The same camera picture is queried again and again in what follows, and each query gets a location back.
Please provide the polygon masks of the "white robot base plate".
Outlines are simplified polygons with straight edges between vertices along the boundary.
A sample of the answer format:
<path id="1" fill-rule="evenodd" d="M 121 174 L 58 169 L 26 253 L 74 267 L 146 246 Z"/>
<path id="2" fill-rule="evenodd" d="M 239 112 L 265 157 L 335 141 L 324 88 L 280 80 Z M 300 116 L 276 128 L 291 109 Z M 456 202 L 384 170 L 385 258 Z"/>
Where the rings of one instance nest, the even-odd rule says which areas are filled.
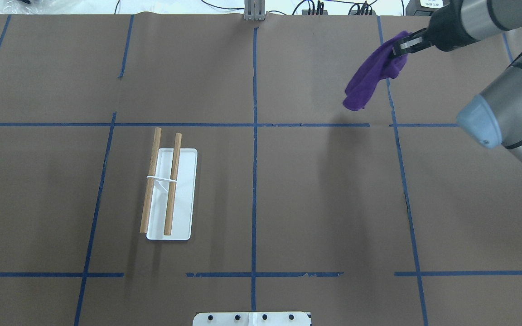
<path id="1" fill-rule="evenodd" d="M 209 312 L 198 313 L 193 326 L 312 326 L 310 313 L 285 312 Z"/>

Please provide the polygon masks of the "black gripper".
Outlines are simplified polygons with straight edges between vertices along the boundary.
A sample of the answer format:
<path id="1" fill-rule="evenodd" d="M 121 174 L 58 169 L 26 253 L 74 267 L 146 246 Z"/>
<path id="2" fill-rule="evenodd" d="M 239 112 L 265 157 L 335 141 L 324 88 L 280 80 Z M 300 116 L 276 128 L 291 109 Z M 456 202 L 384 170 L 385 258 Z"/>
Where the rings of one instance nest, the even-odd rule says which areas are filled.
<path id="1" fill-rule="evenodd" d="M 420 52 L 433 46 L 432 41 L 427 36 L 427 28 L 420 29 L 406 37 L 398 39 L 390 52 L 391 58 L 403 57 L 407 54 Z"/>

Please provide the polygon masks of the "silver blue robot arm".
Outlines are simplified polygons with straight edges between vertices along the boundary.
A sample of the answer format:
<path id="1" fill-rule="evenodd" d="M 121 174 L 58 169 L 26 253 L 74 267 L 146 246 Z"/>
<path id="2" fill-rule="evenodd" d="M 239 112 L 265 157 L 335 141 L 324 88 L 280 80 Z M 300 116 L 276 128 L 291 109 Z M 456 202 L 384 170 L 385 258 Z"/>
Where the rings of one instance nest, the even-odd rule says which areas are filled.
<path id="1" fill-rule="evenodd" d="M 520 27 L 522 0 L 452 0 L 426 28 L 395 41 L 390 55 L 432 46 L 449 52 Z M 458 113 L 456 123 L 481 146 L 503 146 L 522 163 L 522 52 Z"/>

